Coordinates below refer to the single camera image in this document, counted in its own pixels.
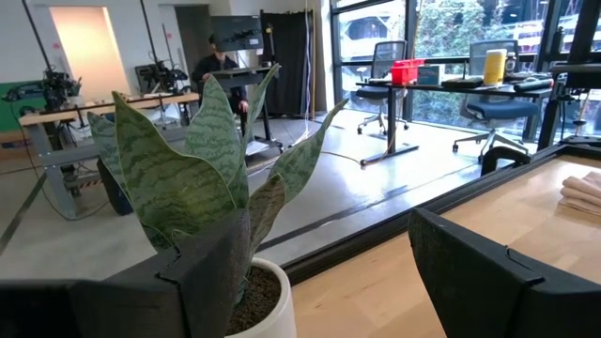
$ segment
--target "plant pot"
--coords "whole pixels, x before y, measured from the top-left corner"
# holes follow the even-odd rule
[[[271,313],[254,327],[227,338],[296,338],[292,289],[285,272],[277,265],[261,258],[253,258],[253,266],[268,270],[280,281],[280,299]]]

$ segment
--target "black desk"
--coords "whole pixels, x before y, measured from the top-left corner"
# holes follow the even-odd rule
[[[245,85],[260,85],[265,75],[269,73],[271,67],[256,67],[256,68],[248,68],[248,69],[227,69],[227,70],[218,70],[212,71],[211,74],[217,79],[219,84],[222,86],[224,90],[228,90],[235,87],[245,86]],[[284,153],[284,144],[278,142],[274,138],[271,137],[271,129],[270,129],[270,119],[267,109],[267,100],[263,104],[263,127],[265,129],[265,138],[255,136],[254,139],[257,142],[261,142],[269,146],[268,149],[273,147],[277,147],[280,149],[280,153]],[[251,125],[247,125],[247,132],[252,132]]]
[[[428,90],[428,91],[439,91],[446,93],[458,93],[458,94],[475,94],[475,95],[494,95],[504,96],[509,98],[528,98],[533,100],[540,100],[548,98],[551,95],[551,88],[537,89],[528,92],[516,92],[511,84],[499,88],[491,87],[478,87],[478,88],[445,88],[441,85],[427,85],[427,84],[389,84],[389,83],[357,83],[360,86],[373,86],[380,88],[388,88],[388,151],[384,154],[376,155],[368,159],[362,160],[362,164],[379,161],[382,158],[389,158],[392,156],[400,155],[411,150],[415,150],[418,146],[406,145],[400,149],[396,149],[395,135],[396,135],[396,94],[395,91],[399,89],[407,90]],[[528,118],[526,130],[535,128],[535,120],[532,117]]]

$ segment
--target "person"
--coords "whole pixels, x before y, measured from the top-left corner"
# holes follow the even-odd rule
[[[192,73],[192,80],[196,83],[206,81],[212,71],[236,69],[238,64],[229,58],[225,53],[220,52],[215,44],[215,36],[211,35],[208,38],[213,53],[196,65]],[[232,112],[240,116],[242,133],[245,132],[246,118],[248,114],[248,100],[246,98],[246,89],[241,87],[231,88],[227,94],[227,99],[232,108]]]

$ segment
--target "black curtain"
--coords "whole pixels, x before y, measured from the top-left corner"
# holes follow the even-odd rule
[[[313,11],[286,14],[262,11],[261,23],[265,41],[262,61],[275,60],[282,65],[279,78],[273,79],[265,97],[270,115],[304,116],[313,99]],[[265,33],[268,27],[272,27],[272,44],[270,35]]]

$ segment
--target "folded towel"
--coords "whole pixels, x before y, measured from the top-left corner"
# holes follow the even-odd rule
[[[601,198],[588,194],[586,192],[577,191],[573,188],[563,188],[560,193],[563,197],[567,198],[575,198],[582,200],[584,202],[588,202],[594,206],[601,207]]]
[[[601,174],[592,172],[583,179],[569,177],[563,182],[563,186],[601,199]]]
[[[561,205],[601,216],[601,174],[569,177],[563,182]]]
[[[560,205],[574,208],[576,210],[588,212],[593,215],[601,216],[601,207],[598,207],[589,202],[579,200],[577,198],[564,197],[560,201]]]

